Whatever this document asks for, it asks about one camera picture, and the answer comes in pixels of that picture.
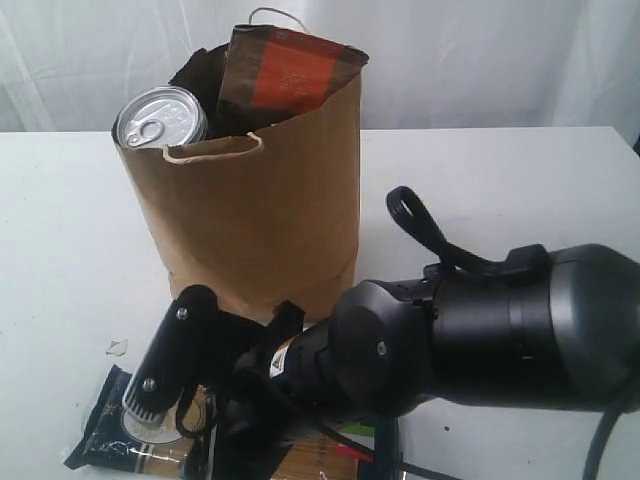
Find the plastic wrapper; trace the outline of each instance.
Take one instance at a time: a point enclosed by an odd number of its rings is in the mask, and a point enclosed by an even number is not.
[[[111,368],[98,402],[85,427],[84,436],[65,465],[76,469],[95,465],[126,472],[184,478],[193,440],[183,438],[174,427],[174,409],[157,428],[147,428],[122,408],[122,396],[131,374]],[[196,429],[204,424],[204,392],[198,392],[184,419]]]
[[[180,436],[174,427],[174,409],[157,428],[136,422],[122,408],[130,378],[131,374],[116,365],[111,368],[84,435],[65,465],[73,470],[93,465],[167,478],[199,478],[202,469],[198,463],[207,447]],[[193,430],[204,424],[204,401],[204,391],[199,391],[184,420],[187,428]],[[349,427],[343,433],[374,446],[373,427]],[[305,438],[296,442],[272,480],[369,480],[378,478],[363,475],[372,465],[329,438]]]

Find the warning label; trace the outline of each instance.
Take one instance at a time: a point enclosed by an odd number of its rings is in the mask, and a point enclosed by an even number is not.
[[[289,345],[291,345],[294,338],[295,337],[290,338],[280,345],[278,350],[276,350],[276,353],[273,354],[271,364],[269,365],[269,378],[277,377],[281,373],[284,373],[284,362],[287,356],[287,350],[289,350]]]

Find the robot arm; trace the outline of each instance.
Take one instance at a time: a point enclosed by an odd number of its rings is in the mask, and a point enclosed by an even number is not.
[[[304,312],[290,303],[264,327],[190,287],[169,309],[125,407],[154,421],[207,386],[218,422],[214,478],[262,479],[314,427],[397,417],[433,397],[604,410],[635,374],[640,265],[599,245],[552,253],[533,245],[490,262],[448,243],[408,188],[387,203],[440,257],[423,278],[363,281],[305,331]]]

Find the black cable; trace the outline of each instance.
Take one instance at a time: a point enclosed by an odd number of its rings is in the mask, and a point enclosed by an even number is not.
[[[327,427],[324,423],[322,423],[317,418],[306,413],[295,402],[293,402],[287,395],[281,392],[280,389],[278,389],[278,387],[276,387],[273,384],[273,382],[271,382],[270,379],[265,375],[263,375],[259,370],[256,370],[254,368],[244,368],[242,369],[241,372],[238,372],[238,373],[249,374],[254,378],[256,378],[260,382],[260,385],[263,387],[263,389],[266,392],[268,392],[272,398],[274,398],[277,402],[286,406],[289,410],[292,410],[296,415],[300,417],[301,420],[303,420],[310,427],[312,427],[314,430],[318,431],[322,435],[325,435],[331,440],[337,443],[340,443],[345,447],[348,447],[351,450],[354,450],[355,452],[365,455],[366,457],[369,457],[369,458],[375,457],[375,450],[369,447],[366,447],[354,440],[351,440],[348,437],[345,437],[344,435],[338,433],[332,428]],[[427,468],[418,467],[416,465],[412,465],[407,462],[402,462],[402,461],[398,462],[396,466],[407,473],[411,473],[413,475],[417,475],[419,477],[427,478],[430,480],[461,480],[460,478],[447,475],[446,473],[440,473],[434,470],[429,470]]]
[[[613,402],[611,402],[602,414],[598,427],[591,439],[591,445],[589,445],[587,459],[584,462],[582,480],[596,480],[598,477],[600,462],[602,461],[602,456],[611,432],[613,431],[613,427],[616,425],[620,415],[627,410],[629,404],[638,392],[640,392],[640,372],[636,372],[631,380],[622,387]]]

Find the black package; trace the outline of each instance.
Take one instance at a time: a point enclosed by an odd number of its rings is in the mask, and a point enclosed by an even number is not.
[[[183,438],[174,426],[174,409],[162,425],[149,429],[122,408],[122,396],[131,374],[111,368],[84,430],[84,436],[64,464],[72,470],[95,465],[126,472],[184,478],[193,440]],[[204,392],[198,392],[184,424],[204,425]]]

